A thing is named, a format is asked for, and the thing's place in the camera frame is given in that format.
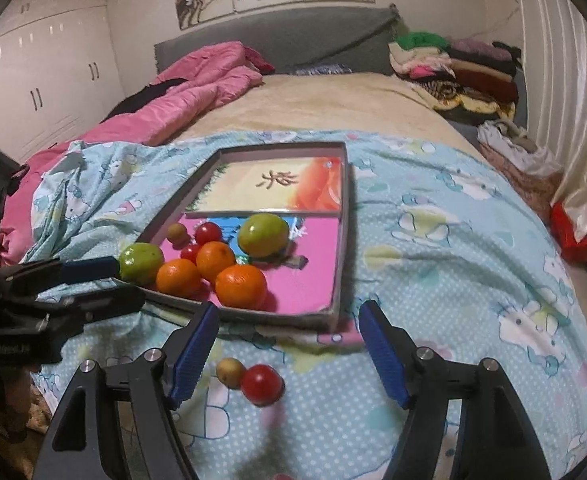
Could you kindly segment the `brown longan fruit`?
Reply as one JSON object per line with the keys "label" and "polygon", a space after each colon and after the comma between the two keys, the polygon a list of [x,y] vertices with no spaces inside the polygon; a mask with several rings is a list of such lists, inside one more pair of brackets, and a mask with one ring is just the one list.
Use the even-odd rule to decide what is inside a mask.
{"label": "brown longan fruit", "polygon": [[216,364],[216,378],[228,389],[237,390],[246,374],[245,365],[234,358],[224,358]]}
{"label": "brown longan fruit", "polygon": [[174,222],[167,227],[166,239],[173,247],[183,247],[190,241],[190,234],[184,224]]}

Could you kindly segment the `red cherry tomato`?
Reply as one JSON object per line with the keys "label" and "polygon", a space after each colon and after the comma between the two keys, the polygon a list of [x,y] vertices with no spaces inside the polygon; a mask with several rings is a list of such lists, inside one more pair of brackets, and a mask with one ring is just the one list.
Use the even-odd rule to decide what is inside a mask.
{"label": "red cherry tomato", "polygon": [[278,401],[285,388],[284,379],[272,366],[257,364],[246,370],[240,390],[255,406],[268,406]]}
{"label": "red cherry tomato", "polygon": [[200,252],[200,246],[197,243],[190,243],[182,248],[180,252],[180,257],[182,259],[188,260],[191,263],[197,263],[197,256]]}
{"label": "red cherry tomato", "polygon": [[194,231],[194,239],[199,246],[210,242],[220,242],[223,238],[222,230],[216,223],[207,221],[199,224]]}

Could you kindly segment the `large orange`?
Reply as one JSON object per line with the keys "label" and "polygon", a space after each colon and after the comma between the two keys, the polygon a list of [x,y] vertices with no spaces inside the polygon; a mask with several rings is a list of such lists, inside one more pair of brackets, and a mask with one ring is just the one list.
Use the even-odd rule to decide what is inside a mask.
{"label": "large orange", "polygon": [[174,259],[160,266],[156,289],[169,296],[194,298],[202,293],[202,277],[194,262]]}

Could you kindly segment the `large green apple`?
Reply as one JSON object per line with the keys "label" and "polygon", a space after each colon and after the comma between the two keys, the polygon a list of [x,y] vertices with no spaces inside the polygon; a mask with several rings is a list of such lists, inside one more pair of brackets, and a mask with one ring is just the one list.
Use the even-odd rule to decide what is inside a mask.
{"label": "large green apple", "polygon": [[133,243],[119,256],[120,278],[138,286],[152,284],[164,265],[164,253],[150,243]]}

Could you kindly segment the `small orange tangerine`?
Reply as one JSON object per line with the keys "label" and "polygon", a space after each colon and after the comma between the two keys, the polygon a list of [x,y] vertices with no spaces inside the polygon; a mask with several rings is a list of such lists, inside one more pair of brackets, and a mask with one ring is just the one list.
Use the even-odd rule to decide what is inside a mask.
{"label": "small orange tangerine", "polygon": [[214,290],[224,307],[261,310],[268,294],[268,282],[256,266],[234,264],[218,274]]}

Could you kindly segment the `pink workbook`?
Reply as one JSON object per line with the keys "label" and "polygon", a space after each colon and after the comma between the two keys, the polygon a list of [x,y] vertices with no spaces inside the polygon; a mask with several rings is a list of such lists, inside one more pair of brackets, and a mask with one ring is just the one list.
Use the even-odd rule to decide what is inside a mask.
{"label": "pink workbook", "polygon": [[301,316],[322,312],[333,305],[340,221],[330,217],[301,217],[285,214],[289,244],[266,259],[250,257],[237,242],[243,217],[182,216],[178,222],[194,235],[202,223],[212,222],[222,231],[223,240],[239,264],[261,269],[268,283],[264,310],[274,314]]}

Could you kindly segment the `shallow grey cardboard box tray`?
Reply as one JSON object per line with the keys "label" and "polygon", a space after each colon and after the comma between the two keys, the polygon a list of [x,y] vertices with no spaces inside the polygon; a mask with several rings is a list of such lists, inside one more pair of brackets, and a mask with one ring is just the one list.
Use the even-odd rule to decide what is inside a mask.
{"label": "shallow grey cardboard box tray", "polygon": [[342,142],[220,148],[121,252],[146,297],[223,321],[332,330],[340,315],[350,171]]}

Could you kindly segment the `black garment on bed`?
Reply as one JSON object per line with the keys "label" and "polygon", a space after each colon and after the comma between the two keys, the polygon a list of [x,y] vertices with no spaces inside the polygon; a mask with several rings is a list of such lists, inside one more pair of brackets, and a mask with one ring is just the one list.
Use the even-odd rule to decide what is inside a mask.
{"label": "black garment on bed", "polygon": [[171,78],[158,84],[147,84],[142,90],[119,102],[103,119],[103,122],[118,115],[135,113],[153,100],[164,96],[171,88],[184,82],[186,82],[185,78]]}

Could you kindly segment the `yellow orange booklet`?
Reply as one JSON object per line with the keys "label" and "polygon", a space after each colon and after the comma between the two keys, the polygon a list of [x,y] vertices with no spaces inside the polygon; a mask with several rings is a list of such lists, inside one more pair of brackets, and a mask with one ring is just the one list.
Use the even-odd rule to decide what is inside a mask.
{"label": "yellow orange booklet", "polygon": [[188,211],[338,211],[339,157],[288,157],[224,162],[213,171]]}

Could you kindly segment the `white wardrobe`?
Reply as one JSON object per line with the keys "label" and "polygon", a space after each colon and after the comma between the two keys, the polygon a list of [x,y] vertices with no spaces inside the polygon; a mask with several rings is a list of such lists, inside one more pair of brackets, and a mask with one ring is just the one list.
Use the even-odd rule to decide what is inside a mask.
{"label": "white wardrobe", "polygon": [[24,162],[99,124],[124,93],[106,0],[12,0],[0,16],[0,150]]}

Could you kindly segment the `red object by curtain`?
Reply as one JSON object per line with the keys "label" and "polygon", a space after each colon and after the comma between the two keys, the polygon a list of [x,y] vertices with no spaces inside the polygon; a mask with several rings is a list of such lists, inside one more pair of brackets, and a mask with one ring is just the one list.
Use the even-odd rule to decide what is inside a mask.
{"label": "red object by curtain", "polygon": [[563,205],[558,202],[551,206],[551,235],[560,247],[561,256],[572,264],[587,264],[587,236],[578,240],[573,224]]}

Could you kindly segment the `white crumpled clothes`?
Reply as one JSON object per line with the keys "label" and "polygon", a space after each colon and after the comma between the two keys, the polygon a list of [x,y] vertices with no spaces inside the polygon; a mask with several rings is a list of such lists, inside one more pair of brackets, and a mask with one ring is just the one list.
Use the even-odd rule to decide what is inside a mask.
{"label": "white crumpled clothes", "polygon": [[488,120],[478,127],[477,139],[511,162],[523,174],[549,177],[563,172],[563,166],[548,148],[540,148],[527,130],[509,119]]}

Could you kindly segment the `beige bed blanket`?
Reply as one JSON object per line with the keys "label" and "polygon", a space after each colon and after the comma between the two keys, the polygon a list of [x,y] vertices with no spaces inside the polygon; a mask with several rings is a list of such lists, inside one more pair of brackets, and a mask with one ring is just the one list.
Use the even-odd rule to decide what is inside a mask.
{"label": "beige bed blanket", "polygon": [[348,130],[479,151],[408,84],[374,73],[263,78],[261,86],[176,133],[174,141],[228,131]]}

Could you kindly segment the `pink comforter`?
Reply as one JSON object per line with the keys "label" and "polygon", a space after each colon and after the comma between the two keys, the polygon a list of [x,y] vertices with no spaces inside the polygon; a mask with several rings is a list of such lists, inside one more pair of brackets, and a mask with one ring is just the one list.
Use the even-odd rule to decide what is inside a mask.
{"label": "pink comforter", "polygon": [[[132,113],[120,113],[79,139],[88,144],[132,142],[157,146],[210,110],[231,103],[260,86],[275,67],[240,41],[205,46],[179,58],[145,89],[164,90]],[[33,245],[31,203],[44,174],[64,156],[67,141],[27,160],[29,171],[9,196],[0,229],[0,265],[18,263]]]}

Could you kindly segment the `stack of folded clothes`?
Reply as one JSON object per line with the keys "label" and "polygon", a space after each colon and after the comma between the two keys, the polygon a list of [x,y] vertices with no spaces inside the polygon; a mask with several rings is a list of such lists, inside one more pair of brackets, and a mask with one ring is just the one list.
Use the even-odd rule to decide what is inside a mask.
{"label": "stack of folded clothes", "polygon": [[520,48],[409,32],[388,49],[394,75],[449,122],[479,126],[516,117],[525,96]]}

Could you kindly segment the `grey headboard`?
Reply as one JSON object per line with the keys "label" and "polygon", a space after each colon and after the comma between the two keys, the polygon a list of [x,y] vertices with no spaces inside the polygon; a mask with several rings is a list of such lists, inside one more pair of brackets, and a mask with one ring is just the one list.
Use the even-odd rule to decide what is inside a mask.
{"label": "grey headboard", "polygon": [[234,18],[155,46],[156,70],[210,44],[240,41],[277,73],[339,64],[354,73],[390,75],[388,44],[407,27],[397,7],[310,6]]}

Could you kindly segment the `cream curtain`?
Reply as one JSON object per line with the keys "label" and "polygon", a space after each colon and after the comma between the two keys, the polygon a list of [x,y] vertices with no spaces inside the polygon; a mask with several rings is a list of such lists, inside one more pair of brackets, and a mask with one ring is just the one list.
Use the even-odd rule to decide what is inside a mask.
{"label": "cream curtain", "polygon": [[565,168],[555,195],[587,238],[587,21],[571,0],[520,0],[529,133]]}

